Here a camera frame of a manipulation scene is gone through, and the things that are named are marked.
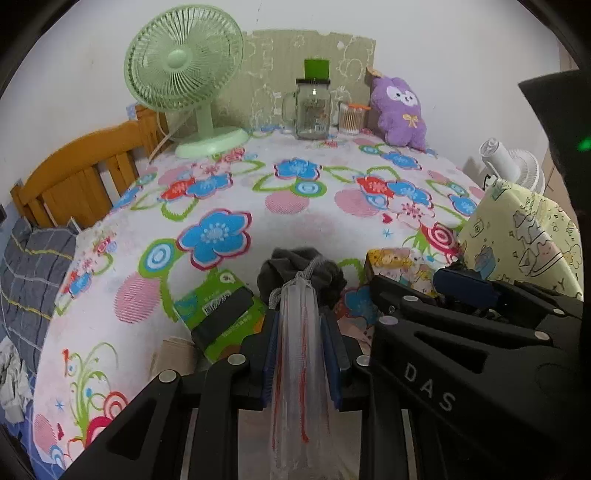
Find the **cartoon tissue pack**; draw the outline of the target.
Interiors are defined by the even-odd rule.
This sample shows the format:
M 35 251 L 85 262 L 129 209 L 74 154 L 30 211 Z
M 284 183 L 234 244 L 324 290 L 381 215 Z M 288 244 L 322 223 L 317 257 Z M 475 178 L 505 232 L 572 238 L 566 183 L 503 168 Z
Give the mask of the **cartoon tissue pack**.
M 435 270 L 427 264 L 416 249 L 375 248 L 367 251 L 363 266 L 367 280 L 374 276 L 384 276 L 397 281 L 404 286 L 434 297 L 436 291 L 433 286 Z

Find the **clear plastic bag red stripes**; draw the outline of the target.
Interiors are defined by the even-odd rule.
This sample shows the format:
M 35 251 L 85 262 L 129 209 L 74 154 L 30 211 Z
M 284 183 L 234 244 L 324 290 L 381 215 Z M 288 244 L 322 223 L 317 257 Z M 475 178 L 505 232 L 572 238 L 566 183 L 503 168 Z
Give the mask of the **clear plastic bag red stripes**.
M 273 290 L 279 314 L 271 399 L 270 477 L 339 479 L 329 426 L 329 398 L 321 314 L 311 276 L 325 264 L 311 260 L 294 279 Z

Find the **yellow cartoon storage box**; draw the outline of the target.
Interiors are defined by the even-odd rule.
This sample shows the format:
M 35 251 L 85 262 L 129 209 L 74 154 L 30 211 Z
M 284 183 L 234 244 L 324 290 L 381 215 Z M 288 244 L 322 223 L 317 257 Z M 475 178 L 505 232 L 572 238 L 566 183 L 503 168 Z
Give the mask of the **yellow cartoon storage box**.
M 496 180 L 460 231 L 458 243 L 466 266 L 483 279 L 524 281 L 583 298 L 578 227 L 541 194 Z

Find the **floral tablecloth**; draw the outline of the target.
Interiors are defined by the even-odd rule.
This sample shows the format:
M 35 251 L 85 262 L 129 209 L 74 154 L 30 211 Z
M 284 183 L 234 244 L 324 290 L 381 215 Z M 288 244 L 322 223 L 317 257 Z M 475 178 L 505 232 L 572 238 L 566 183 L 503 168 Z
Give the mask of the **floral tablecloth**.
M 267 126 L 223 154 L 159 155 L 82 234 L 56 297 L 31 418 L 41 459 L 64 471 L 148 383 L 162 344 L 189 337 L 173 303 L 215 268 L 254 288 L 273 250 L 314 248 L 346 279 L 339 327 L 369 350 L 367 251 L 444 267 L 482 196 L 436 152 L 373 135 L 311 142 Z

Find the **white standing fan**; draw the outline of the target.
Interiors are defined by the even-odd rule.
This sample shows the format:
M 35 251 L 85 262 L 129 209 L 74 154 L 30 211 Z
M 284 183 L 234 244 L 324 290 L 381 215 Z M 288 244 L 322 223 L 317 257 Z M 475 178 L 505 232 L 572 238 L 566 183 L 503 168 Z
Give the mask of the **white standing fan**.
M 479 148 L 477 158 L 469 158 L 463 171 L 483 189 L 497 179 L 504 179 L 542 194 L 545 174 L 537 158 L 529 151 L 508 149 L 491 137 Z

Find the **crumpled white cloth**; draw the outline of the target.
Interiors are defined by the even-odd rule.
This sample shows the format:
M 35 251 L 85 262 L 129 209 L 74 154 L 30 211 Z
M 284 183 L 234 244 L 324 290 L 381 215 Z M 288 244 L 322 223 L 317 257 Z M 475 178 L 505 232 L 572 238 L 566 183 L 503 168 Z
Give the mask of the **crumpled white cloth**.
M 0 349 L 1 409 L 7 422 L 18 424 L 24 421 L 33 393 L 29 385 L 26 363 L 21 359 L 13 342 L 4 337 Z

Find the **green tissue pack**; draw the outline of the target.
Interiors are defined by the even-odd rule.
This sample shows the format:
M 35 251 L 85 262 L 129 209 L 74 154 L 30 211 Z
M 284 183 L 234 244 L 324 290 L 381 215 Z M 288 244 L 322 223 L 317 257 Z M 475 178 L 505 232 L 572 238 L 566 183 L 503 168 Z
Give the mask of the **green tissue pack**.
M 215 363 L 238 353 L 245 337 L 260 332 L 267 307 L 235 273 L 215 268 L 173 309 L 198 350 Z

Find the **cotton swab jar orange lid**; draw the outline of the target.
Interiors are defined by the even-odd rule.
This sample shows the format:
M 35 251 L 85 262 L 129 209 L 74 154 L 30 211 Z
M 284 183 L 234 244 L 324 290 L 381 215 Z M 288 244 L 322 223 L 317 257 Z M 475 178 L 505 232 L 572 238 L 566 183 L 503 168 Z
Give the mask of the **cotton swab jar orange lid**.
M 365 128 L 370 106 L 339 102 L 338 129 L 342 134 L 358 135 Z

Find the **purple plush bunny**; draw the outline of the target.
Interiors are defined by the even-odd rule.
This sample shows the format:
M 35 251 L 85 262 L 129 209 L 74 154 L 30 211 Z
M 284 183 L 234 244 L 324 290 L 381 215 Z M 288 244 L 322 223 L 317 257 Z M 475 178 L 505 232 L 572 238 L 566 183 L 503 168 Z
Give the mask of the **purple plush bunny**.
M 378 112 L 378 129 L 394 147 L 427 148 L 427 125 L 417 94 L 398 77 L 375 77 L 370 104 Z

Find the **glass mason jar mug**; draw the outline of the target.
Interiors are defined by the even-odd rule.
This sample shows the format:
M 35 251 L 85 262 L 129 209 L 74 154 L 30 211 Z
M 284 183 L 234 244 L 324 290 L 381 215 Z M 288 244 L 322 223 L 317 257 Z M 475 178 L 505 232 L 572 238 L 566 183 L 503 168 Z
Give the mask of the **glass mason jar mug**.
M 300 140 L 329 138 L 332 94 L 328 79 L 297 79 L 295 90 L 283 95 L 281 120 Z

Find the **grey plaid pillow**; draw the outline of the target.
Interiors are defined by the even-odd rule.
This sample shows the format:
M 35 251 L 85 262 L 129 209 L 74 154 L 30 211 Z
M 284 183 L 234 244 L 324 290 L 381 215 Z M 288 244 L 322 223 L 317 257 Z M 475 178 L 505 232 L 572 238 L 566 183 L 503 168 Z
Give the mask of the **grey plaid pillow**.
M 73 260 L 76 233 L 19 219 L 1 254 L 1 337 L 36 373 L 54 302 Z

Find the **green cup on jar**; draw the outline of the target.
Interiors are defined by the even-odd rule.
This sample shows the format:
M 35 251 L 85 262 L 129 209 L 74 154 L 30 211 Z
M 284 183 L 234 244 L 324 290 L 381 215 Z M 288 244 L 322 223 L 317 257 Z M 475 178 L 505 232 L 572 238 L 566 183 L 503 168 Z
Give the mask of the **green cup on jar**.
M 310 58 L 304 60 L 304 79 L 311 81 L 329 81 L 331 67 L 329 60 Z

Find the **green patterned board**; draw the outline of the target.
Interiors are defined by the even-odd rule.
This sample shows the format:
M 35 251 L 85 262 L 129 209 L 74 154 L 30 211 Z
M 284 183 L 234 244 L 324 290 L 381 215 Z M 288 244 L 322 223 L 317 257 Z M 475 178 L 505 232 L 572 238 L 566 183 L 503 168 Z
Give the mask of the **green patterned board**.
M 370 100 L 366 76 L 374 66 L 374 39 L 312 30 L 257 30 L 246 32 L 243 39 L 242 68 L 211 106 L 216 126 L 280 125 L 283 96 L 296 90 L 296 80 L 304 77 L 304 61 L 311 58 L 329 61 L 332 118 L 338 118 L 341 102 Z

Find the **green desk fan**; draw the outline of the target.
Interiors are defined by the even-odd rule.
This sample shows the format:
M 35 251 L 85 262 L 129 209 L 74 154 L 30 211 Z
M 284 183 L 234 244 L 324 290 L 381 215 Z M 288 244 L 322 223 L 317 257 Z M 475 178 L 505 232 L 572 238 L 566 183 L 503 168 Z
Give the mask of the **green desk fan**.
M 133 38 L 123 64 L 132 96 L 158 113 L 195 116 L 197 131 L 181 139 L 175 155 L 193 159 L 245 144 L 249 134 L 213 125 L 211 104 L 242 66 L 242 30 L 225 11 L 208 5 L 171 8 Z

